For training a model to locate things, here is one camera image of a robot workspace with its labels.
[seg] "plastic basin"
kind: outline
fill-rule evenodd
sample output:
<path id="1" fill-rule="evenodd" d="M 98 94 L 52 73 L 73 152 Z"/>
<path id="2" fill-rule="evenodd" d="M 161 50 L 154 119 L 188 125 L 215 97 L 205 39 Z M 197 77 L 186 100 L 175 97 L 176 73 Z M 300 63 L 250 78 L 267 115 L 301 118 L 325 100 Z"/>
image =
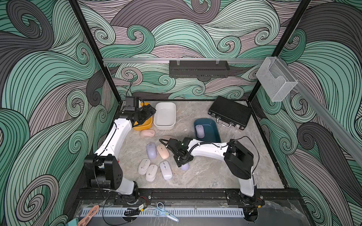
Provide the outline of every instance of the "plastic basin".
<path id="1" fill-rule="evenodd" d="M 173 129 L 176 123 L 176 105 L 172 102 L 160 102 L 155 106 L 153 124 L 157 129 Z"/>
<path id="2" fill-rule="evenodd" d="M 202 125 L 204 127 L 205 137 L 198 138 L 195 130 L 195 137 L 197 140 L 205 141 L 205 142 L 215 142 L 221 143 L 220 135 L 218 127 L 216 126 L 216 122 L 212 119 L 196 119 L 194 122 L 194 129 L 196 125 Z"/>

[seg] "yellow bowl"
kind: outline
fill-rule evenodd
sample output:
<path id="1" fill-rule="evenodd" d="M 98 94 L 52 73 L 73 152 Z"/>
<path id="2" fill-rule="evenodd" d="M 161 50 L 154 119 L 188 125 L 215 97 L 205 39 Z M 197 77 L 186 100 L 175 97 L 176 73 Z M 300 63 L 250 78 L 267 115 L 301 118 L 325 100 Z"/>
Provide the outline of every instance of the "yellow bowl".
<path id="1" fill-rule="evenodd" d="M 142 125 L 138 125 L 133 127 L 136 131 L 141 131 L 145 129 L 149 129 L 152 127 L 152 117 L 147 119 Z"/>

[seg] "metal rail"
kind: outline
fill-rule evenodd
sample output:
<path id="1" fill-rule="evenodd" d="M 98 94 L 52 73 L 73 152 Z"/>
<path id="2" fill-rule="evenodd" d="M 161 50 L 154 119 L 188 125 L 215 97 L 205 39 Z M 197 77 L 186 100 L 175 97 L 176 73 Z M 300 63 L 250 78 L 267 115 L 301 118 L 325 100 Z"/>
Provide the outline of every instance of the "metal rail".
<path id="1" fill-rule="evenodd" d="M 146 58 L 146 57 L 125 57 L 125 58 L 103 58 L 105 64 L 168 64 L 170 60 L 226 60 L 229 64 L 262 64 L 265 58 L 244 59 L 244 58 Z"/>
<path id="2" fill-rule="evenodd" d="M 293 75 L 291 69 L 286 67 L 280 67 L 282 73 L 287 78 L 296 77 Z M 322 121 L 328 126 L 333 135 L 338 139 L 342 146 L 348 150 L 348 153 L 353 159 L 362 166 L 362 148 L 358 142 L 351 136 L 351 134 L 342 126 L 340 122 L 332 115 L 332 113 L 312 94 L 312 92 L 306 87 L 303 81 L 298 80 L 298 84 L 295 86 L 299 93 L 304 97 L 307 103 L 312 107 L 315 113 L 322 119 Z"/>

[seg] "briefcase handle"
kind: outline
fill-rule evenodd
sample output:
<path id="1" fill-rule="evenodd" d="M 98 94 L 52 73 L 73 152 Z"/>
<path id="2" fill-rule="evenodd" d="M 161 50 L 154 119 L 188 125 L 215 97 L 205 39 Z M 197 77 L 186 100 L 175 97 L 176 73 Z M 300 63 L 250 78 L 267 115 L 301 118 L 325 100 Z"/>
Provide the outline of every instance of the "briefcase handle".
<path id="1" fill-rule="evenodd" d="M 219 123 L 219 124 L 222 125 L 222 126 L 225 126 L 226 128 L 230 128 L 230 126 L 231 126 L 231 124 L 229 124 L 229 126 L 226 126 L 226 125 L 220 123 L 220 122 L 219 122 L 219 118 L 216 119 L 216 122 Z"/>

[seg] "robotic arm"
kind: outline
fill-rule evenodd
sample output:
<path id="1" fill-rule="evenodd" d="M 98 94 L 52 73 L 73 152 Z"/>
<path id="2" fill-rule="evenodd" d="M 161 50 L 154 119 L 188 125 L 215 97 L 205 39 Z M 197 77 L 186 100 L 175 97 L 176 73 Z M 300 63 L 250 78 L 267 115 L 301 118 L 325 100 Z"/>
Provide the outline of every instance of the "robotic arm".
<path id="1" fill-rule="evenodd" d="M 160 139 L 172 151 L 178 167 L 188 164 L 194 156 L 224 160 L 231 173 L 239 179 L 241 193 L 250 197 L 254 195 L 254 155 L 237 140 L 213 143 L 185 137 L 182 142 L 175 139 L 170 139 L 167 143 L 165 141 L 167 140 Z"/>
<path id="2" fill-rule="evenodd" d="M 141 125 L 155 112 L 150 105 L 139 107 L 138 98 L 126 97 L 126 104 L 117 113 L 105 141 L 94 155 L 87 155 L 84 160 L 88 187 L 111 189 L 138 198 L 137 183 L 123 177 L 117 157 L 135 122 Z M 160 142 L 174 154 L 178 167 L 188 164 L 194 156 L 224 160 L 232 174 L 238 177 L 241 192 L 247 196 L 254 195 L 253 154 L 238 141 L 211 143 L 186 137 L 182 142 L 175 139 L 160 139 Z"/>

